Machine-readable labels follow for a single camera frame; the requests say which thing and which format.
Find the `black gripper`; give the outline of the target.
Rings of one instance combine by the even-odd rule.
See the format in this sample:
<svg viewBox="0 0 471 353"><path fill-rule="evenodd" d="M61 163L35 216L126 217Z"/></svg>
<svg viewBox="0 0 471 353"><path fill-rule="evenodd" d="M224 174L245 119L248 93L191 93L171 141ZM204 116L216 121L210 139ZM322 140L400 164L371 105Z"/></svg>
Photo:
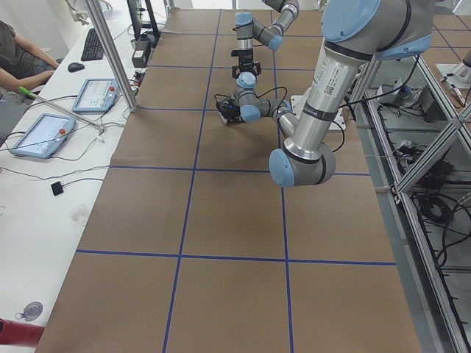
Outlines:
<svg viewBox="0 0 471 353"><path fill-rule="evenodd" d="M238 65L232 65L232 78L237 79L244 72L249 72L255 77L261 74L261 64L254 61L252 49L233 49L231 56L238 58Z"/></svg>
<svg viewBox="0 0 471 353"><path fill-rule="evenodd" d="M226 112L230 112L231 114L229 124L242 124L244 122L239 109L226 110Z"/></svg>

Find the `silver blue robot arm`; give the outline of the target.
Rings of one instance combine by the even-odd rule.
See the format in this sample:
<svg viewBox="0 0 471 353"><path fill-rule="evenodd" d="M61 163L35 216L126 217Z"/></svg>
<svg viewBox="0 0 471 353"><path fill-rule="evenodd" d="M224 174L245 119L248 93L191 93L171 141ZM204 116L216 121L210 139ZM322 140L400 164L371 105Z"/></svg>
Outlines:
<svg viewBox="0 0 471 353"><path fill-rule="evenodd" d="M323 140L358 69L372 58L395 60L426 51L435 3L329 1L322 15L323 50L299 114L291 111L287 101L258 96L256 64L244 61L252 56L253 40L277 50L300 11L297 1L268 1L267 5L280 14L270 26L263 26L249 12L235 16L238 48L234 54L243 68L233 75L233 93L217 105L219 114L226 124L273 118L286 138L269 157L273 181L283 188L322 184L336 169L334 154Z"/></svg>
<svg viewBox="0 0 471 353"><path fill-rule="evenodd" d="M254 59L253 40L272 51L277 51L283 42L283 35L297 19L300 11L298 1L263 1L279 13L279 16L268 26L259 22L251 12L235 14L237 46L231 51L232 57L238 58L238 64L232 66L232 77L237 79L248 72L255 77L261 74L261 64Z"/></svg>

